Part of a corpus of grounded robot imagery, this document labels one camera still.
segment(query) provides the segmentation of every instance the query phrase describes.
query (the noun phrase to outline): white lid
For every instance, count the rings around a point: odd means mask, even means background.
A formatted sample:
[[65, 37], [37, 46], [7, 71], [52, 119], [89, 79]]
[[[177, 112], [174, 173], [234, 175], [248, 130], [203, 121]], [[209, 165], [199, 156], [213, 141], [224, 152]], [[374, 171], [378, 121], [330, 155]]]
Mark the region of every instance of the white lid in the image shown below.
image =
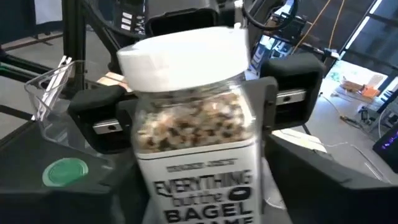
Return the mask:
[[162, 92], [231, 78], [249, 66], [246, 29], [210, 27], [144, 39], [118, 51], [129, 87]]

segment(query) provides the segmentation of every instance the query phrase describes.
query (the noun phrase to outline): plastic jar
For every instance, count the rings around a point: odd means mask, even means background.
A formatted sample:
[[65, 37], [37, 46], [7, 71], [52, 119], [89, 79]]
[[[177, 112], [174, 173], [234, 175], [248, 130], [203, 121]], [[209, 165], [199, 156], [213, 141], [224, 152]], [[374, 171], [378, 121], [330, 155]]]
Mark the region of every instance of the plastic jar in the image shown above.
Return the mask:
[[164, 223], [260, 223], [257, 129], [239, 84], [246, 35], [212, 27], [118, 52], [139, 97], [132, 145]]

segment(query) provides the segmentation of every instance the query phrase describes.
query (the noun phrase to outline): green circle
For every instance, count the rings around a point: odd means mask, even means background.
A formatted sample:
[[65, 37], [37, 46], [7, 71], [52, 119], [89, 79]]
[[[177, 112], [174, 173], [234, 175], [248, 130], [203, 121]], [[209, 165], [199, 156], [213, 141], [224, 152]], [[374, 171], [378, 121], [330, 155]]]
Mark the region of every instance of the green circle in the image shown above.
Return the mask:
[[48, 187], [64, 187], [88, 173], [87, 164], [77, 158], [63, 158], [53, 162], [43, 172], [43, 183]]

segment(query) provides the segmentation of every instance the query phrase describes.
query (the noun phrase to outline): everything but the bagel seasoning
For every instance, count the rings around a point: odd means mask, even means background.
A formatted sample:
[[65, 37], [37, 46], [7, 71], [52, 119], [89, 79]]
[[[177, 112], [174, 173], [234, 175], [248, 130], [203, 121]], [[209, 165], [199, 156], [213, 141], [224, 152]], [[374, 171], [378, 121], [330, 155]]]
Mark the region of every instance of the everything but the bagel seasoning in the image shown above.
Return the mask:
[[165, 101], [143, 115], [136, 136], [141, 153], [237, 142], [253, 135], [241, 92], [219, 91], [184, 103]]

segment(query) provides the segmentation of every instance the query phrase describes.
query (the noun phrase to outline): green lid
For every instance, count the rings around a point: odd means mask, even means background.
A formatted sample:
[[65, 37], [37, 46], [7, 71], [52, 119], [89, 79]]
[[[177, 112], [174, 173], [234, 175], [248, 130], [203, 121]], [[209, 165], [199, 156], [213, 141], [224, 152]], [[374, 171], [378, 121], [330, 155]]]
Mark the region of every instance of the green lid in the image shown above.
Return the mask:
[[48, 187], [64, 187], [88, 173], [87, 164], [77, 158], [53, 162], [43, 172], [43, 183]]

